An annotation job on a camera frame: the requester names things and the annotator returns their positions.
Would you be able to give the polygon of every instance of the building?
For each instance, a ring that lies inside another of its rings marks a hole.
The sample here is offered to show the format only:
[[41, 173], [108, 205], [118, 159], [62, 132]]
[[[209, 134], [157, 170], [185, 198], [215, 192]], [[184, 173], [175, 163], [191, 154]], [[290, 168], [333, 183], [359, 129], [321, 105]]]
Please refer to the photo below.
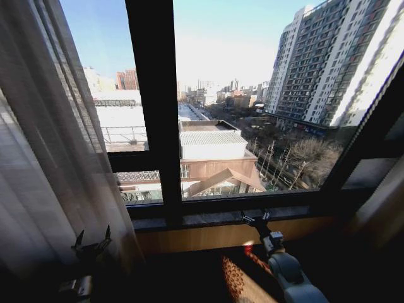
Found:
[[254, 105], [257, 100], [257, 95], [235, 95], [233, 96], [234, 106], [247, 109]]
[[[362, 43], [366, 43], [372, 25], [364, 29]], [[379, 93], [394, 65], [398, 62], [404, 49], [404, 40], [401, 39], [404, 28], [404, 3], [391, 1], [373, 34], [372, 40], [364, 52], [359, 47], [356, 56], [363, 56], [357, 66], [355, 74], [344, 94], [340, 105], [331, 121], [331, 125], [357, 126], [369, 106]]]
[[148, 149], [145, 120], [138, 90], [95, 92], [93, 101], [108, 152]]
[[92, 67], [83, 68], [91, 93], [116, 90], [114, 79], [100, 76]]
[[[211, 121], [190, 104], [179, 104], [181, 188], [184, 198], [266, 191], [257, 157], [246, 149], [241, 131]], [[117, 173], [122, 197], [130, 203], [161, 199], [158, 171]]]
[[138, 75], [135, 69], [127, 69], [125, 72], [116, 73], [118, 90], [139, 90]]
[[388, 4], [388, 0], [330, 0], [300, 10], [290, 57], [285, 58], [284, 51], [290, 25], [282, 34], [286, 37], [281, 37], [266, 110], [336, 126], [332, 121], [337, 109]]
[[268, 89], [266, 92], [266, 110], [270, 113], [276, 111], [279, 97], [282, 90], [283, 82], [285, 81], [288, 65], [292, 58], [292, 52], [297, 40], [297, 33], [302, 22], [303, 15], [306, 11], [309, 11], [311, 7], [306, 6], [296, 12], [293, 22], [287, 25], [283, 30], [278, 46], [278, 53], [273, 65], [273, 72], [271, 80], [268, 83]]

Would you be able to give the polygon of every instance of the glass pane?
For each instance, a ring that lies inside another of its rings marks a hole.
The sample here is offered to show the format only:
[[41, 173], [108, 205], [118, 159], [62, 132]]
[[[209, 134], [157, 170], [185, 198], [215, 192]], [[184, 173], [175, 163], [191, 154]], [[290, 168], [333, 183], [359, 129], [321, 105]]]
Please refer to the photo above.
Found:
[[122, 200], [126, 205], [162, 203], [158, 170], [115, 173]]
[[61, 0], [108, 152], [148, 150], [124, 0]]
[[378, 186], [397, 160], [397, 158], [361, 160], [343, 185], [343, 188]]
[[404, 49], [388, 0], [174, 0], [184, 198], [316, 189]]

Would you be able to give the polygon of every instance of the red building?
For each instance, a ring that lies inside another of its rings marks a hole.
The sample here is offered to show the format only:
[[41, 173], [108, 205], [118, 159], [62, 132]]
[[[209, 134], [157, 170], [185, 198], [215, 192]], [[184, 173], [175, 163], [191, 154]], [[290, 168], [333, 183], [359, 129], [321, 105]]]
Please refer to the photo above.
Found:
[[138, 75], [135, 69], [127, 69], [125, 72], [116, 73], [118, 90], [139, 90]]

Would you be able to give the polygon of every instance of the curtain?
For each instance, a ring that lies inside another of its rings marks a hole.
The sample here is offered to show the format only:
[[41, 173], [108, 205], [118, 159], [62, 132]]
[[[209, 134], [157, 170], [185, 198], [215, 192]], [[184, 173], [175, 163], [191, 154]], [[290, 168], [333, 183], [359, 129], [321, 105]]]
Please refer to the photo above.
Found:
[[127, 269], [141, 257], [58, 1], [0, 0], [0, 258], [23, 276], [99, 242]]

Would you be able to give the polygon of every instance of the sloped roof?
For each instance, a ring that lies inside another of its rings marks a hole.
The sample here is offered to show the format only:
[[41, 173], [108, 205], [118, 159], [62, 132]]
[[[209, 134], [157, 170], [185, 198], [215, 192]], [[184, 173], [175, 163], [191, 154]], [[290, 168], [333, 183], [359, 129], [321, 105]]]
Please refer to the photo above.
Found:
[[195, 196], [196, 194], [202, 193], [203, 191], [206, 191], [207, 189], [216, 186], [220, 183], [223, 183], [229, 179], [236, 179], [238, 181], [246, 183], [247, 185], [255, 187], [256, 189], [259, 189], [260, 191], [266, 191], [265, 187], [262, 186], [261, 182], [259, 181], [258, 172], [256, 173], [257, 174], [255, 173], [253, 174], [254, 175], [253, 178], [250, 178], [232, 169], [222, 170], [221, 172], [211, 176], [207, 180], [191, 185], [187, 190], [188, 196], [189, 197]]

